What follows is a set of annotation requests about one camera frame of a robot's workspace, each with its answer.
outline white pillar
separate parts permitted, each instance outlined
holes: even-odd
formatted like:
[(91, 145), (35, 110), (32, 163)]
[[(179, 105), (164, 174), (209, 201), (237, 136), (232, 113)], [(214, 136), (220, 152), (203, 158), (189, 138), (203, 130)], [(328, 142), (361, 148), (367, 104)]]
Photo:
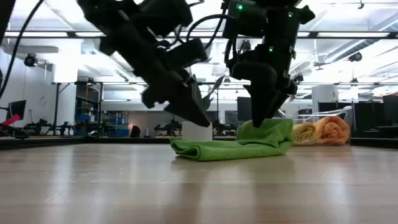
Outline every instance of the white pillar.
[[(81, 40), (68, 41), (60, 48), (54, 60), (52, 73), (53, 82), (68, 83), (77, 81), (79, 58), (81, 55)], [(69, 85), (59, 95), (57, 125), (64, 122), (75, 123), (76, 85)]]
[(312, 87), (312, 113), (319, 112), (318, 103), (331, 103), (338, 101), (338, 86), (319, 85)]

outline security camera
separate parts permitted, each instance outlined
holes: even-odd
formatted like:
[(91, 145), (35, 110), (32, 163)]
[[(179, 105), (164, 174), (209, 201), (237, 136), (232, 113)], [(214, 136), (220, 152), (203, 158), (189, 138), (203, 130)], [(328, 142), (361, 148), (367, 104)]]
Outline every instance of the security camera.
[(355, 54), (349, 56), (348, 60), (350, 62), (358, 62), (358, 61), (362, 60), (362, 54), (360, 52), (355, 53)]
[(27, 56), (24, 60), (24, 64), (30, 68), (36, 67), (39, 64), (39, 61), (36, 58), (36, 54), (33, 54), (33, 53), (27, 54)]

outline pink object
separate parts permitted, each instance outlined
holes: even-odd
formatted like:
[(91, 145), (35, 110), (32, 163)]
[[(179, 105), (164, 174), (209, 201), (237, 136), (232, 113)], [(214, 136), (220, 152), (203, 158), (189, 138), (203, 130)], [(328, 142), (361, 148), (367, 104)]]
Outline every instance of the pink object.
[(3, 122), (2, 124), (4, 124), (4, 125), (12, 125), (15, 122), (19, 121), (20, 119), (21, 119), (21, 117), (17, 114), (17, 115), (14, 115), (13, 117), (11, 117), (8, 120), (5, 120), (5, 122)]

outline blue bin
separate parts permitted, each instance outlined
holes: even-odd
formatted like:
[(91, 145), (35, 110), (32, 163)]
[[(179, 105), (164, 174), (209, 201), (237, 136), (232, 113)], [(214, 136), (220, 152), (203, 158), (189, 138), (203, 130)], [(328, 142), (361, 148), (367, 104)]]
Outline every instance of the blue bin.
[(109, 131), (108, 136), (109, 137), (128, 137), (129, 130), (128, 129), (119, 129), (116, 131)]
[[(124, 119), (119, 118), (117, 124), (123, 124), (123, 121), (124, 121)], [(111, 119), (109, 119), (109, 122), (110, 122), (111, 124), (116, 124), (116, 118), (111, 118)]]
[(75, 121), (90, 121), (91, 116), (88, 114), (78, 114), (75, 116)]

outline table surface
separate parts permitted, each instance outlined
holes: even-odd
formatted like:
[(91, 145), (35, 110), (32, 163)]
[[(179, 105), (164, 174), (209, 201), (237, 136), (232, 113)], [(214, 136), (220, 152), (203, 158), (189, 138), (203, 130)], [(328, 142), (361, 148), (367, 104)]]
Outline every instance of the table surface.
[(398, 151), (295, 147), (219, 162), (168, 145), (0, 151), (0, 223), (396, 223)]

